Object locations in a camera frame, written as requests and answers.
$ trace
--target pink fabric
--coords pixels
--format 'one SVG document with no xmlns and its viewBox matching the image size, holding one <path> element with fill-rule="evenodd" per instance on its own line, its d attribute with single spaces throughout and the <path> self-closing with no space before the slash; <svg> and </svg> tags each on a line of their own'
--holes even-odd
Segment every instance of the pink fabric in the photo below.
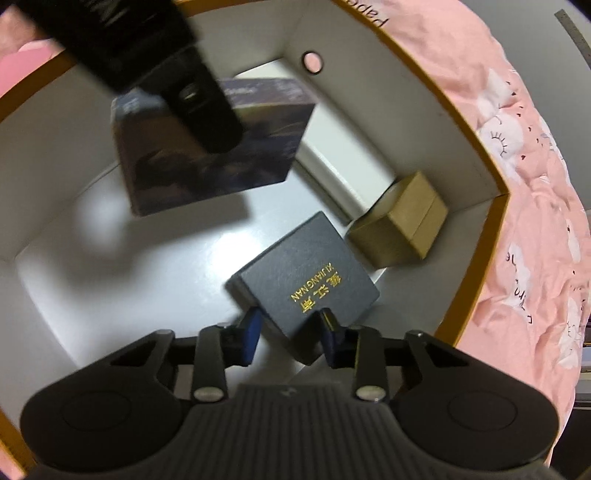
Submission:
<svg viewBox="0 0 591 480">
<path fill-rule="evenodd" d="M 21 468 L 2 449 L 0 449 L 0 472 L 9 480 L 20 480 L 24 477 Z"/>
<path fill-rule="evenodd" d="M 18 52 L 0 58 L 0 96 L 54 57 L 59 48 L 50 40 L 25 44 Z"/>
<path fill-rule="evenodd" d="M 459 348 L 542 391 L 564 426 L 589 317 L 591 243 L 548 126 L 501 45 L 458 0 L 376 0 L 369 9 L 341 1 L 379 19 L 452 100 L 504 175 L 508 212 Z"/>
</svg>

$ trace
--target chinese characters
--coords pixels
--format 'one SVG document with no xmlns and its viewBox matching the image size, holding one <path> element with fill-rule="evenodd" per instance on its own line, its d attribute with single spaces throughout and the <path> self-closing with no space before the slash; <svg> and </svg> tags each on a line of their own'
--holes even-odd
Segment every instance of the chinese characters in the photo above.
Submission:
<svg viewBox="0 0 591 480">
<path fill-rule="evenodd" d="M 311 311 L 316 305 L 316 301 L 326 297 L 331 289 L 337 287 L 341 281 L 339 272 L 335 271 L 330 277 L 326 278 L 326 283 L 319 285 L 318 289 L 312 292 L 312 295 L 308 295 L 306 299 L 300 302 L 301 312 L 306 313 Z"/>
</svg>

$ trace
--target kraft paper box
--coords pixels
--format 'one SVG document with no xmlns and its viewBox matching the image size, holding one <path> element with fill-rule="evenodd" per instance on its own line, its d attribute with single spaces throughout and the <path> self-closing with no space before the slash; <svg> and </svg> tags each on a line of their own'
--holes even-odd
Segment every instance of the kraft paper box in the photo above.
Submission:
<svg viewBox="0 0 591 480">
<path fill-rule="evenodd" d="M 376 268 L 425 259 L 447 207 L 420 171 L 392 185 L 347 232 Z"/>
</svg>

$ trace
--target white cardboard box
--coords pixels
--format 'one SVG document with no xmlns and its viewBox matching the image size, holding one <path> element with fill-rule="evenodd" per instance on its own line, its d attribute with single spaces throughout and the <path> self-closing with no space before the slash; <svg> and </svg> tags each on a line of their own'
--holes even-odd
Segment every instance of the white cardboard box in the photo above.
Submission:
<svg viewBox="0 0 591 480">
<path fill-rule="evenodd" d="M 202 5 L 188 0 L 183 8 Z M 220 77 L 278 58 L 297 70 L 305 51 L 318 51 L 325 66 L 310 83 L 392 171 L 425 172 L 449 220 L 424 262 L 382 275 L 366 321 L 389 336 L 419 328 L 456 341 L 507 195 L 449 101 L 330 0 L 253 2 L 191 23 Z M 188 336 L 235 320 L 241 311 L 226 280 L 316 211 L 346 230 L 297 168 L 283 184 L 133 218 L 113 166 L 112 94 L 69 67 L 57 56 L 0 98 L 0 407 L 14 422 L 39 388 L 155 329 Z M 228 380 L 231 388 L 283 382 L 300 369 L 264 337 L 254 364 L 229 369 Z"/>
</svg>

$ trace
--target round hole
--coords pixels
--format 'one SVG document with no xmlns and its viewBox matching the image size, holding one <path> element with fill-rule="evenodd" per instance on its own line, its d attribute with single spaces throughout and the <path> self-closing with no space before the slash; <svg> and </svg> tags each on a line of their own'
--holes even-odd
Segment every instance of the round hole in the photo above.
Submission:
<svg viewBox="0 0 591 480">
<path fill-rule="evenodd" d="M 301 56 L 301 64 L 308 73 L 318 75 L 324 66 L 324 60 L 315 51 L 307 51 Z"/>
</svg>

